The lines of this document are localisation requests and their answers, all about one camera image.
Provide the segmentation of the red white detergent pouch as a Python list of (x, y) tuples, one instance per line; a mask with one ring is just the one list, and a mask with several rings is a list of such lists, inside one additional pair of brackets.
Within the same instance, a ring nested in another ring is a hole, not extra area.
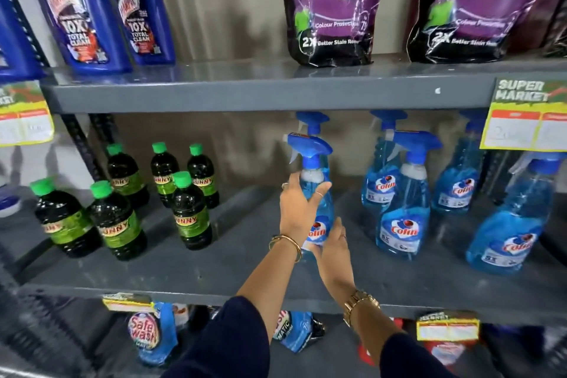
[(429, 353), (447, 369), (453, 369), (467, 349), (467, 346), (462, 343), (450, 341), (425, 341), (424, 345)]

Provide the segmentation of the person's left forearm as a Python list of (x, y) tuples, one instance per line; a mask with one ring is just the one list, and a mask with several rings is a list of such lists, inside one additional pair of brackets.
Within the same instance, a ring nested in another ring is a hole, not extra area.
[(282, 240), (269, 251), (245, 283), (237, 297), (247, 299), (259, 312), (268, 344), (271, 343), (287, 286), (295, 265), (296, 250)]

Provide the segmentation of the person's navy right sleeve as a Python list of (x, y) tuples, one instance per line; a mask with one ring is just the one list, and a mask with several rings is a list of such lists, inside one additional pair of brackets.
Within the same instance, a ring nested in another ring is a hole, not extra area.
[(406, 333), (390, 336), (379, 361), (380, 378), (458, 378)]

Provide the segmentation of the person's navy sleeve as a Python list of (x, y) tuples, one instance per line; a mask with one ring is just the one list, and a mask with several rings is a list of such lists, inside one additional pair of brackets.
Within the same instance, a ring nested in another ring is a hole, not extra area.
[(406, 333), (390, 336), (379, 361), (380, 378), (458, 378)]
[(235, 296), (160, 378), (268, 378), (270, 341), (258, 309)]

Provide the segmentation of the person's navy left sleeve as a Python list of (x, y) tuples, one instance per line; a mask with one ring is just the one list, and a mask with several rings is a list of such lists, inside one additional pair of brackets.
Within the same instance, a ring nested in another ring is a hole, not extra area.
[(235, 296), (160, 378), (268, 378), (270, 341), (258, 309)]

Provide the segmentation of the blue detergent pouch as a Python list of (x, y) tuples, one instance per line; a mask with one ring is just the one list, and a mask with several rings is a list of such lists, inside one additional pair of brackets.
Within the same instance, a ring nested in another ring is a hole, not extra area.
[(138, 360), (149, 367), (168, 364), (179, 341), (171, 303), (155, 303), (153, 312), (136, 312), (128, 321), (128, 332)]
[(325, 333), (324, 324), (311, 312), (281, 310), (272, 339), (279, 341), (292, 353), (300, 353), (322, 339)]

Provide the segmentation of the blue toilet cleaner bottle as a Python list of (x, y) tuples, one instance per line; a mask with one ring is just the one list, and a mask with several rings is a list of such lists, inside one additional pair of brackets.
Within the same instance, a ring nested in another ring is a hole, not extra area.
[(173, 66), (176, 54), (164, 0), (116, 0), (126, 44), (139, 66)]
[(0, 0), (0, 85), (43, 77), (41, 63), (20, 21), (14, 0)]
[(125, 74), (133, 67), (112, 0), (39, 0), (66, 64), (77, 74)]

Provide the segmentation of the gold wristwatch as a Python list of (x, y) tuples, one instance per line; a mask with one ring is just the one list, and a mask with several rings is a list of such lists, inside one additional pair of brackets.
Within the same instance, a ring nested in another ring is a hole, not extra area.
[(343, 320), (345, 324), (351, 328), (351, 315), (353, 310), (355, 309), (358, 304), (363, 302), (371, 303), (375, 308), (380, 309), (379, 302), (370, 294), (365, 291), (361, 291), (356, 289), (346, 300), (344, 303), (344, 313), (343, 313)]

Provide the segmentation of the blue white container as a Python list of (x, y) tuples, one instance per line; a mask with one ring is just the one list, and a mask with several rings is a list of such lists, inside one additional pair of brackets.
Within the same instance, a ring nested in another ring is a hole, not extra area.
[(22, 202), (15, 190), (7, 184), (0, 186), (0, 218), (19, 212)]

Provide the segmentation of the gray metal shelf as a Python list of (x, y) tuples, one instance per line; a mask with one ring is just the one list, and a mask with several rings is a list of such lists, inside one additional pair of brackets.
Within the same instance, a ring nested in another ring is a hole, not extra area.
[(383, 55), (368, 66), (308, 68), (291, 58), (138, 67), (41, 81), (55, 114), (468, 109), (487, 107), (497, 78), (567, 80), (567, 59), (516, 56), (488, 64), (419, 64)]
[[(50, 245), (35, 219), (29, 189), (21, 195), (27, 198), (22, 210), (0, 218), (0, 246), (14, 260), (8, 269), (15, 289), (99, 300), (135, 294), (159, 302), (221, 305), (268, 252), (280, 210), (276, 189), (244, 188), (212, 210), (215, 239), (193, 252), (183, 246), (170, 211), (152, 197), (141, 210), (148, 248), (121, 262), (104, 247), (82, 259), (68, 258)], [(494, 324), (567, 325), (567, 267), (540, 245), (514, 275), (475, 270), (434, 239), (426, 240), (414, 260), (402, 260), (365, 234), (356, 191), (336, 193), (335, 210), (346, 226), (357, 287), (391, 317), (444, 309), (470, 311)]]
[[(16, 319), (0, 320), (0, 378), (160, 378), (184, 352), (196, 333), (184, 329), (172, 359), (162, 366), (143, 363), (129, 338), (127, 317), (111, 313), (98, 303), (75, 302), (63, 309), (63, 318), (78, 325), (81, 313), (87, 320), (86, 364), (79, 354), (53, 351), (32, 329)], [(338, 316), (321, 316), (327, 332), (300, 353), (279, 342), (271, 345), (269, 378), (379, 378), (379, 370), (358, 353), (359, 343)], [(486, 345), (466, 348), (450, 366), (458, 378), (567, 378), (567, 361), (558, 350), (545, 362), (530, 361), (512, 339), (489, 338)]]

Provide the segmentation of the person's left hand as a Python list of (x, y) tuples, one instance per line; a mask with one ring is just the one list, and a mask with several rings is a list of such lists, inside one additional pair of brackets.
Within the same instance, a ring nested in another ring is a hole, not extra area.
[(282, 185), (280, 195), (280, 234), (294, 239), (300, 246), (307, 240), (319, 206), (310, 206), (300, 185), (300, 172), (292, 173)]

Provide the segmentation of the person's right hand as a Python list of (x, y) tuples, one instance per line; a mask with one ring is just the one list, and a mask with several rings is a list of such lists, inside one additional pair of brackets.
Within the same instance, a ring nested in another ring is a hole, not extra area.
[(336, 217), (323, 247), (322, 259), (316, 261), (321, 280), (335, 302), (343, 306), (356, 290), (356, 284), (346, 229), (340, 217)]

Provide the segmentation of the group of dark green-capped bottles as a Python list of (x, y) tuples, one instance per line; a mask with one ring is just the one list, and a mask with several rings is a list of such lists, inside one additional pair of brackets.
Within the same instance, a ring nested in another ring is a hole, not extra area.
[[(212, 160), (201, 144), (190, 145), (187, 171), (164, 142), (152, 144), (151, 173), (161, 203), (172, 212), (183, 245), (192, 251), (209, 246), (213, 238), (209, 210), (220, 204)], [(150, 199), (139, 167), (123, 146), (107, 146), (109, 181), (90, 186), (87, 207), (72, 194), (57, 189), (50, 178), (33, 181), (35, 216), (54, 245), (70, 258), (82, 258), (103, 244), (121, 261), (139, 257), (147, 237), (136, 210)]]

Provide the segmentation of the blue glass cleaner spray bottle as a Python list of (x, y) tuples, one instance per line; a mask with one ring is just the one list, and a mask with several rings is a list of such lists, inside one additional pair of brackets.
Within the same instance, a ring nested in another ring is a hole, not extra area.
[[(322, 138), (296, 132), (285, 134), (283, 141), (293, 150), (290, 162), (293, 162), (298, 155), (302, 157), (299, 183), (305, 198), (310, 199), (322, 182), (330, 181), (328, 169), (324, 161), (333, 153), (333, 149)], [(308, 251), (307, 247), (309, 245), (322, 246), (332, 229), (334, 221), (334, 204), (331, 192), (328, 191), (323, 195), (318, 205), (314, 224), (311, 227), (307, 240), (302, 245), (302, 250)]]

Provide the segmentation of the black perforated shelf post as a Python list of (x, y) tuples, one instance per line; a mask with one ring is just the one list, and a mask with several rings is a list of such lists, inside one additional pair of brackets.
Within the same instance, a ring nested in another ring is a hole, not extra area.
[[(9, 0), (9, 2), (18, 20), (20, 28), (24, 32), (29, 46), (32, 49), (34, 58), (34, 62), (32, 64), (41, 66), (42, 68), (50, 68), (48, 59), (46, 58), (46, 55), (43, 52), (43, 49), (41, 48), (39, 41), (37, 40), (32, 27), (25, 16), (21, 4), (18, 0)], [(93, 180), (101, 181), (103, 179), (106, 179), (103, 167), (101, 166), (100, 161), (96, 158), (94, 150), (89, 144), (87, 136), (83, 131), (76, 115), (62, 114), (59, 117), (61, 118), (62, 123), (67, 129), (67, 132), (71, 140), (73, 141), (76, 150), (81, 155), (81, 158)]]

